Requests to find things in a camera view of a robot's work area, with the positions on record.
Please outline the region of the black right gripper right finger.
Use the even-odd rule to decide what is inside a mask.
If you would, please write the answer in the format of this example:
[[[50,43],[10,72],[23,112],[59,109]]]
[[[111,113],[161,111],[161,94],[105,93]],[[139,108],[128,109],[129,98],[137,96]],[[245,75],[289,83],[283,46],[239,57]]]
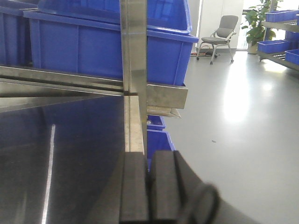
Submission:
[[[179,151],[156,151],[150,167],[150,222],[152,224],[211,224],[220,196],[203,182]]]

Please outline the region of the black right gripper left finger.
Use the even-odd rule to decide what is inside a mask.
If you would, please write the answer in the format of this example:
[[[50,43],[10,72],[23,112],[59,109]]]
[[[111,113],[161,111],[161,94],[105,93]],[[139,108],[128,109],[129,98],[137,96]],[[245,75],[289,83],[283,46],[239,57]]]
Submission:
[[[143,153],[125,153],[120,222],[148,222],[147,165]]]

